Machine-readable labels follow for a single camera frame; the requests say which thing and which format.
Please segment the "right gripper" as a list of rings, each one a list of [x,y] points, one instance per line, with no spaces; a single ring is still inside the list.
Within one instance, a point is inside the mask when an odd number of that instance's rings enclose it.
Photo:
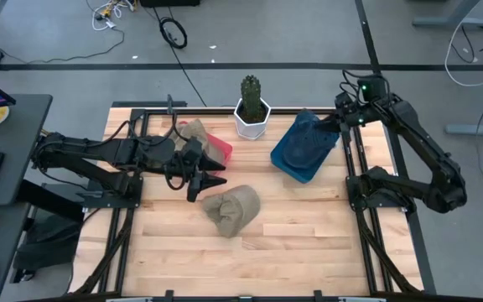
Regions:
[[[337,116],[325,117],[316,123],[316,128],[328,133],[340,133],[348,135],[352,127],[364,126],[368,106],[354,101],[347,92],[341,92],[335,98],[335,110]]]

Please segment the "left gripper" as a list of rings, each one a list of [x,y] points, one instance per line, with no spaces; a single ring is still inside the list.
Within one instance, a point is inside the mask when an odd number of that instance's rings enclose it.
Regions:
[[[178,157],[183,181],[187,186],[186,199],[189,202],[195,202],[200,190],[223,185],[227,180],[206,171],[223,171],[226,167],[211,159],[207,153],[203,153],[202,144],[197,138],[190,138],[186,141],[184,147],[179,151]]]

